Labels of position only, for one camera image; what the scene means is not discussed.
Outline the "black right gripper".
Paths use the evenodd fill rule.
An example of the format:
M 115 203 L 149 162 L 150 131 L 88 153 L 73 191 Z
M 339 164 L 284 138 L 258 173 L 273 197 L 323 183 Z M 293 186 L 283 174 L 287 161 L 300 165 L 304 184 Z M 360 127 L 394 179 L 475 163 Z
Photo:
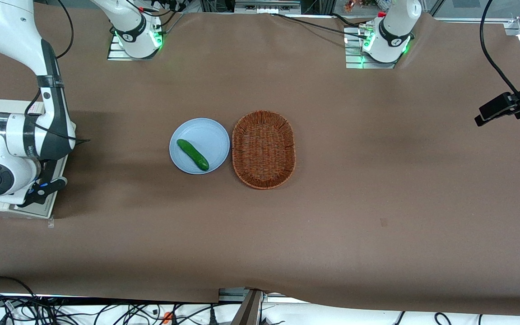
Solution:
M 39 182 L 52 182 L 59 177 L 58 170 L 59 160 L 39 160 L 41 165 L 41 173 L 39 174 Z

